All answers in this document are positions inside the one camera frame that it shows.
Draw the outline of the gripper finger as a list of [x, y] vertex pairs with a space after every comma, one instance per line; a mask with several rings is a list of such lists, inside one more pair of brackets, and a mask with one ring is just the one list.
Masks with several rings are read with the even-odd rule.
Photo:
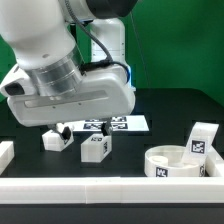
[[48, 128], [57, 133], [63, 140], [69, 140], [71, 137], [70, 128], [62, 123], [51, 124]]
[[111, 119], [106, 118], [103, 120], [103, 123], [101, 125], [101, 132], [104, 136], [109, 136], [112, 134], [113, 128], [111, 125]]

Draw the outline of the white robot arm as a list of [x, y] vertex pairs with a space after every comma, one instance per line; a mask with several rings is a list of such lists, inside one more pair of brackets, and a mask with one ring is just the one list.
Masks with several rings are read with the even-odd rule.
[[138, 0], [0, 0], [0, 36], [16, 65], [0, 93], [27, 127], [129, 115], [135, 94], [130, 70], [107, 49], [96, 62], [82, 61], [70, 24], [125, 17]]

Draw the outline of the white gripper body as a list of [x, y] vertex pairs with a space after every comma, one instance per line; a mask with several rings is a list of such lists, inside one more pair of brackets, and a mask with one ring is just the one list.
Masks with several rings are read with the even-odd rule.
[[72, 97], [51, 100], [37, 94], [11, 96], [7, 103], [17, 121], [27, 127], [129, 115], [135, 94], [119, 66], [87, 72]]

